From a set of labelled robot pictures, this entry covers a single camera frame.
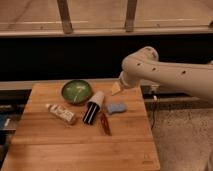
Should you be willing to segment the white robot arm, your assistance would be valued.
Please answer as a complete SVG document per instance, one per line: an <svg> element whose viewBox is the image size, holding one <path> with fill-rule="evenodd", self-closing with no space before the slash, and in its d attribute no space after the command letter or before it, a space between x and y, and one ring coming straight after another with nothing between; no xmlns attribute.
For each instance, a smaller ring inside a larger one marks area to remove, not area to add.
<svg viewBox="0 0 213 171"><path fill-rule="evenodd" d="M137 87L142 79L213 103L213 61L208 64L160 62L157 51L146 46L123 59L122 72L113 84L111 94Z"/></svg>

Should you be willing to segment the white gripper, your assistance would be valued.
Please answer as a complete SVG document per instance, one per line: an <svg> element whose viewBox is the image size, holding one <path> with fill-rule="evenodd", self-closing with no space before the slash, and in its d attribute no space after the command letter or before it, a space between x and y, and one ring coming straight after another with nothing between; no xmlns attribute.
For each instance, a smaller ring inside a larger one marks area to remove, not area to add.
<svg viewBox="0 0 213 171"><path fill-rule="evenodd" d="M119 82L115 82L112 85L112 88L111 88L111 94L112 95L116 95L117 93L120 93L122 91L122 89L132 88L132 86L125 81L122 73L120 74L118 80L119 80Z"/></svg>

